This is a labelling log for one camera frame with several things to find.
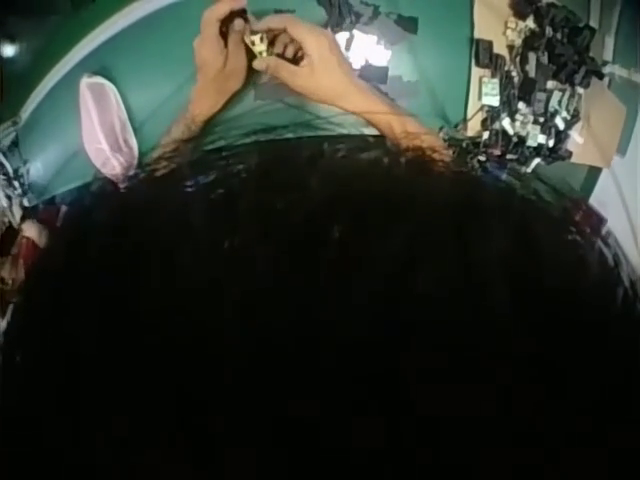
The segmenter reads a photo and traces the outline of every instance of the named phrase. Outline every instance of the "small metal object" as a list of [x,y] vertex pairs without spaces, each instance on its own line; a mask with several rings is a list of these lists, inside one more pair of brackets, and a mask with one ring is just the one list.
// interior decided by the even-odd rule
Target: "small metal object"
[[264,58],[269,56],[269,41],[265,33],[247,33],[244,41],[256,54],[256,57]]

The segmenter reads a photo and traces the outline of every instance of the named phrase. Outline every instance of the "fingers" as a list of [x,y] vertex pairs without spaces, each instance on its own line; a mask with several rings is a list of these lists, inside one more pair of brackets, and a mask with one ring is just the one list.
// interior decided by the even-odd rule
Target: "fingers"
[[227,41],[227,65],[246,64],[247,52],[244,48],[244,34],[246,25],[241,18],[236,18],[229,30]]
[[275,36],[275,41],[272,42],[272,51],[275,55],[281,55],[288,60],[294,60],[302,53],[302,48],[291,35],[286,32],[280,32]]
[[253,62],[253,68],[277,78],[289,87],[295,87],[300,74],[300,68],[278,57],[258,58]]
[[302,48],[305,48],[309,44],[309,33],[313,33],[316,30],[322,31],[320,27],[316,27],[310,23],[300,20],[293,15],[269,15],[258,21],[254,27],[257,31],[266,30],[281,30],[289,33],[294,40],[296,40]]
[[247,0],[218,0],[213,6],[205,10],[200,22],[200,31],[205,36],[219,37],[220,23],[234,10],[245,8]]

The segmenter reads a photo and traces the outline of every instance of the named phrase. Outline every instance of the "hand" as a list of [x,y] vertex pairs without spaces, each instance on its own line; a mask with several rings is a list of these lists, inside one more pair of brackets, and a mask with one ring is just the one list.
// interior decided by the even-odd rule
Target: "hand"
[[259,58],[253,62],[253,68],[265,72],[292,90],[318,103],[324,103],[343,110],[351,111],[354,97],[366,86],[356,76],[351,64],[345,58],[338,42],[328,30],[304,22],[292,15],[272,15],[253,26],[254,30],[265,32],[285,32],[295,42],[284,43],[288,49],[285,56],[294,55],[295,49],[302,48],[303,58],[299,66],[278,57]]
[[202,16],[200,35],[193,42],[197,80],[191,92],[189,112],[194,121],[206,122],[242,87],[247,78],[246,29],[236,19],[226,42],[220,36],[222,20],[245,8],[246,0],[217,0]]

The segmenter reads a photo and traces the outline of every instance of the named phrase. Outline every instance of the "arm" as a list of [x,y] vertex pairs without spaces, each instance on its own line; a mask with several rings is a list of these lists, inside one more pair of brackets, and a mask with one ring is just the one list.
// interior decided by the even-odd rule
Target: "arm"
[[437,132],[425,127],[399,106],[363,84],[345,110],[371,124],[401,148],[423,149],[435,160],[450,161],[451,151]]
[[172,168],[176,149],[189,148],[207,122],[240,90],[247,77],[244,48],[245,23],[237,18],[228,37],[221,37],[221,24],[233,11],[245,6],[245,0],[217,0],[208,8],[200,24],[200,35],[193,42],[197,71],[196,84],[185,112],[171,125],[151,156],[152,169],[164,173]]
[[306,98],[359,115],[402,148],[423,149],[436,160],[451,152],[433,130],[424,127],[389,99],[360,80],[331,32],[291,15],[272,15],[254,25],[258,31],[286,33],[303,51],[299,65],[288,58],[289,47],[274,47],[276,56],[258,58],[253,68],[272,75]]
[[200,134],[207,120],[194,114],[188,107],[180,117],[171,125],[165,133],[158,147],[151,155],[152,169],[156,175],[166,173],[172,168],[172,163],[163,161],[163,158],[173,156],[177,149],[190,146],[192,141]]

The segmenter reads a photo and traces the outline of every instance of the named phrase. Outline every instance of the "hair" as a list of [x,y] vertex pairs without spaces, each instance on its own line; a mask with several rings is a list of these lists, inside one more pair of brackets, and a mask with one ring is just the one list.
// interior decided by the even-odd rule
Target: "hair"
[[30,271],[3,480],[605,478],[638,446],[638,295],[569,209],[366,138],[195,156]]

